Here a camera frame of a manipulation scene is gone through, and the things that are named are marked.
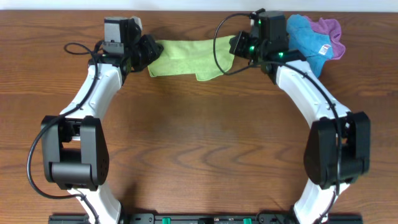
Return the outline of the green cloth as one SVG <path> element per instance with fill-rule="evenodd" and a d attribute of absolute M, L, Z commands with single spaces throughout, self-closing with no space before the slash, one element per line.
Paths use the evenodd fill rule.
<path fill-rule="evenodd" d="M 205 82 L 231 69 L 234 55 L 229 52 L 229 40 L 216 39 L 216 49 L 210 40 L 158 40 L 164 47 L 160 57 L 148 66 L 151 77 L 194 74 Z"/>

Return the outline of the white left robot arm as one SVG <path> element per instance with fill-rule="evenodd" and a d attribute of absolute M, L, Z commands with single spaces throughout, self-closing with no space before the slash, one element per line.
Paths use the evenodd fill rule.
<path fill-rule="evenodd" d="M 142 34 L 139 17 L 105 17 L 104 38 L 90 55 L 88 74 L 58 116 L 45 116 L 42 140 L 45 178 L 78 198 L 87 212 L 83 223 L 128 223 L 123 206 L 106 181 L 109 153 L 102 127 L 108 106 L 130 73 L 157 60 L 163 47 Z"/>

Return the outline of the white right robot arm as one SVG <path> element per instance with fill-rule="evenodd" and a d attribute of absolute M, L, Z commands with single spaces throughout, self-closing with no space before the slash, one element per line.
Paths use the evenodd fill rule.
<path fill-rule="evenodd" d="M 260 66 L 295 103 L 309 125 L 303 163 L 308 176 L 289 221 L 330 223 L 338 197 L 370 167 L 371 122 L 336 100 L 312 72 L 301 51 L 288 48 L 288 35 L 263 26 L 241 31 L 229 42 L 230 53 Z"/>

